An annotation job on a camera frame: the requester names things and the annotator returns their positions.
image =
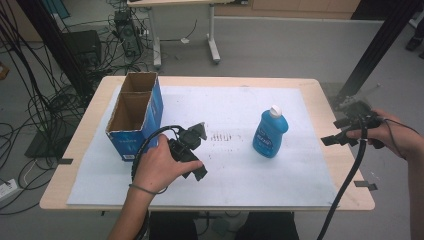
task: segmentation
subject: dish soap bottle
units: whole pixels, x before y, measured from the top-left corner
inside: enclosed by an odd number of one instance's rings
[[[253,137],[253,148],[263,156],[272,158],[280,150],[283,134],[287,132],[289,125],[277,105],[272,105],[261,117]]]

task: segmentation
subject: bottle label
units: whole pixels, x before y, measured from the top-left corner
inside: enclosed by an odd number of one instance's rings
[[[266,132],[261,127],[259,127],[258,131],[256,131],[256,138],[259,140],[258,143],[262,148],[272,151],[274,145],[272,144],[272,141],[268,137]]]

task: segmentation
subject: wooden table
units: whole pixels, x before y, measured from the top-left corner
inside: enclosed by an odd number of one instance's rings
[[[114,210],[121,206],[82,206],[67,205],[76,179],[81,159],[84,156],[97,125],[110,102],[115,88],[122,84],[125,77],[105,77],[99,85],[87,111],[76,130],[63,158],[73,159],[70,165],[59,165],[44,193],[40,206],[44,209],[98,209]],[[220,86],[220,87],[270,87],[270,88],[298,88],[301,91],[307,111],[311,118],[315,134],[318,138],[335,135],[339,132],[333,125],[334,114],[319,83],[314,79],[287,79],[287,78],[231,78],[231,77],[170,77],[159,76],[161,86]],[[324,146],[319,140],[324,159],[331,178],[337,190],[342,185],[349,172],[354,158],[348,146]],[[354,181],[362,181],[361,173],[354,177]],[[349,185],[340,202],[338,210],[372,210],[374,201],[367,188],[358,188],[353,183]]]
[[[215,4],[216,3],[229,3],[234,0],[141,0],[141,1],[128,1],[128,6],[131,8],[145,8],[149,16],[150,31],[153,40],[153,65],[159,69],[162,65],[161,51],[160,51],[160,39],[156,32],[154,7],[158,6],[175,6],[175,5],[209,5],[209,33],[206,35],[209,43],[209,48],[212,53],[212,59],[215,63],[221,61],[221,57],[218,53],[218,48],[215,43]]]

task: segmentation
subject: cardboard box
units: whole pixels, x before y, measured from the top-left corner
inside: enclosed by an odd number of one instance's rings
[[[157,73],[128,73],[106,134],[124,161],[133,161],[141,144],[159,129],[163,101]],[[157,145],[157,138],[149,147]]]

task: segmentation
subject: human hand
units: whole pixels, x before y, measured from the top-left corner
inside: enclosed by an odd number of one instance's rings
[[[203,166],[203,163],[199,160],[191,162],[175,161],[169,151],[168,138],[161,134],[158,139],[158,146],[150,148],[141,157],[133,181],[133,184],[151,192],[159,192],[182,174]]]
[[[381,109],[373,111],[386,120],[379,127],[368,129],[369,144],[372,144],[373,139],[380,140],[393,153],[404,159],[422,151],[424,139],[417,132],[402,125],[400,119],[394,115]],[[358,139],[361,137],[361,130],[348,131],[346,136]]]

